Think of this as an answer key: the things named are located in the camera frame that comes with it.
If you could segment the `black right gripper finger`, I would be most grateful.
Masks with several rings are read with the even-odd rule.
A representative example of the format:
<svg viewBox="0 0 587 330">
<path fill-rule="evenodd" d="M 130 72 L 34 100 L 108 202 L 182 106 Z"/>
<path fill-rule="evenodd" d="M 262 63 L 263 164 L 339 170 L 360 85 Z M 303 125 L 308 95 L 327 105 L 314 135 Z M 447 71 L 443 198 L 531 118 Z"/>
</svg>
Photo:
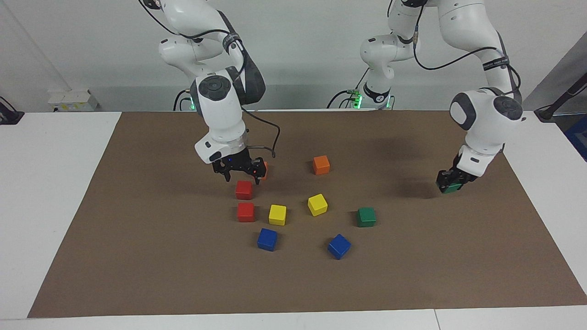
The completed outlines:
<svg viewBox="0 0 587 330">
<path fill-rule="evenodd" d="M 250 175 L 254 178 L 255 184 L 260 184 L 260 181 L 266 178 L 267 166 L 264 159 L 252 159 L 250 167 Z"/>
<path fill-rule="evenodd" d="M 212 163 L 212 169 L 214 173 L 223 175 L 226 182 L 230 182 L 232 170 L 229 165 L 225 165 L 222 161 L 214 161 L 214 163 Z"/>
</svg>

